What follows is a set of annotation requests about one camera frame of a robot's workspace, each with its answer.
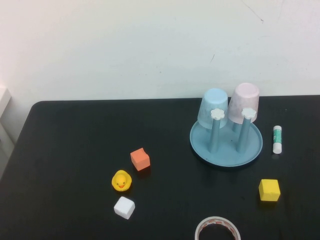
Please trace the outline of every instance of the rubber duck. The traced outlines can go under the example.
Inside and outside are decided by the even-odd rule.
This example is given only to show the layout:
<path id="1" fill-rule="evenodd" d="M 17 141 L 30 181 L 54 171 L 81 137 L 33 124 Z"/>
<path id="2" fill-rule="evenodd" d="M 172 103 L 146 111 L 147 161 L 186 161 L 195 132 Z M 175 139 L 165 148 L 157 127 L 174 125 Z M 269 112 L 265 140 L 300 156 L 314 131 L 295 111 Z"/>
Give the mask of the rubber duck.
<path id="1" fill-rule="evenodd" d="M 117 171 L 111 181 L 113 188 L 119 192 L 128 190 L 131 183 L 131 176 L 124 170 Z"/>

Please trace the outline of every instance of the white glue stick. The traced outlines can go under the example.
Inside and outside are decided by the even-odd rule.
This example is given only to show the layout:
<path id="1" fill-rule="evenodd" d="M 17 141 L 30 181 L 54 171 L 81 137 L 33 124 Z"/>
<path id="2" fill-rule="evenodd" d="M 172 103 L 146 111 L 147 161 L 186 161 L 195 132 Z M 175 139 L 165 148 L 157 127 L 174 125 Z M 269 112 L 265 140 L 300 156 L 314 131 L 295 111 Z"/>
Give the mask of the white glue stick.
<path id="1" fill-rule="evenodd" d="M 273 127 L 273 152 L 280 154 L 282 152 L 282 127 Z"/>

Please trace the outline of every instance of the orange cube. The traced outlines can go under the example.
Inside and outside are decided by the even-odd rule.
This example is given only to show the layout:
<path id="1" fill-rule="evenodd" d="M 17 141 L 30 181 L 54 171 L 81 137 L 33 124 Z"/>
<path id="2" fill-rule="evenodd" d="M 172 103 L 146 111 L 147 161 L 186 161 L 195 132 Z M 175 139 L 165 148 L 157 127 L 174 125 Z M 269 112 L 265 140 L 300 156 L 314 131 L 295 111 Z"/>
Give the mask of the orange cube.
<path id="1" fill-rule="evenodd" d="M 138 171 L 150 166 L 150 158 L 143 148 L 133 151 L 130 156 L 133 165 Z"/>

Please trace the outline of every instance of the blue cup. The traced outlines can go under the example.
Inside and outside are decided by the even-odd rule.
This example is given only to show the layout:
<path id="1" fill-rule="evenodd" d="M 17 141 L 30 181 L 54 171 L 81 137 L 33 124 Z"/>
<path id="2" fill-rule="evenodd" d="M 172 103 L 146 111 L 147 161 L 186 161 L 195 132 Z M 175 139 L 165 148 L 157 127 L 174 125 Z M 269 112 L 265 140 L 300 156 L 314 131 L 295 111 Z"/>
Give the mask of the blue cup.
<path id="1" fill-rule="evenodd" d="M 206 128 L 212 129 L 213 119 L 211 110 L 221 109 L 224 111 L 225 117 L 220 121 L 220 128 L 223 128 L 228 121 L 228 95 L 219 88 L 211 88 L 205 92 L 198 114 L 199 124 Z"/>

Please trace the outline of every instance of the tape roll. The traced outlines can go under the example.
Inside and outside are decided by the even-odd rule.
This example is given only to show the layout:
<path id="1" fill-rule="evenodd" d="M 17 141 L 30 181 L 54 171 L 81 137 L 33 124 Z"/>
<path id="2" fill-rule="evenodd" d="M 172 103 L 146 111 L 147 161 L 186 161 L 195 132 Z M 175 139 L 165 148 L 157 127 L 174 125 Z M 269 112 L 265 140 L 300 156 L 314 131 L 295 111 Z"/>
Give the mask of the tape roll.
<path id="1" fill-rule="evenodd" d="M 206 219 L 203 219 L 196 227 L 195 234 L 194 234 L 194 240 L 199 240 L 200 232 L 206 226 L 211 225 L 211 224 L 219 224 L 219 225 L 226 227 L 232 233 L 235 240 L 241 240 L 240 233 L 239 233 L 238 229 L 236 228 L 236 226 L 233 225 L 233 223 L 230 222 L 229 220 L 227 220 L 223 217 L 219 217 L 219 216 L 210 216 L 210 217 L 207 217 Z"/>

